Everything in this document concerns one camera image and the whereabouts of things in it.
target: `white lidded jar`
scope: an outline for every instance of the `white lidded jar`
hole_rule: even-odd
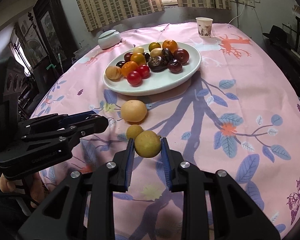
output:
[[[122,40],[121,35],[116,30],[109,30],[99,36],[98,44],[101,49],[109,49]]]

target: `hand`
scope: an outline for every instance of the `hand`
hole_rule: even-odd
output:
[[[16,189],[16,184],[14,183],[14,181],[7,180],[2,174],[0,177],[0,190],[3,193],[11,193],[14,192],[15,189]],[[38,172],[33,174],[33,183],[30,189],[30,195],[38,203],[41,203],[44,200],[44,190]],[[31,206],[33,208],[37,207],[37,205],[32,202],[31,202]]]

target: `butterfly print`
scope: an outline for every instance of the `butterfly print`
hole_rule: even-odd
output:
[[[298,193],[291,193],[288,199],[287,205],[289,205],[289,209],[291,210],[291,225],[296,219],[299,207],[300,207],[300,179],[297,180],[297,190]]]

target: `table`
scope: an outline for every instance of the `table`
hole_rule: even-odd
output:
[[[126,148],[129,125],[120,108],[132,97],[103,85],[108,63],[134,45],[174,39],[200,51],[200,71],[173,90],[138,98],[149,109],[142,127],[167,137],[171,149],[201,170],[226,170],[284,237],[300,217],[300,102],[280,69],[240,30],[214,24],[212,36],[200,38],[196,23],[130,30],[115,47],[97,46],[78,60],[32,117],[94,110],[109,119],[109,128],[82,138],[72,159],[41,171],[48,189]],[[114,194],[117,239],[180,239],[182,204],[182,193],[165,186],[160,156],[135,156],[129,191]]]

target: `paper cup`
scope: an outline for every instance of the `paper cup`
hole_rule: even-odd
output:
[[[213,19],[198,17],[196,18],[198,25],[198,32],[201,37],[211,37],[211,29]]]

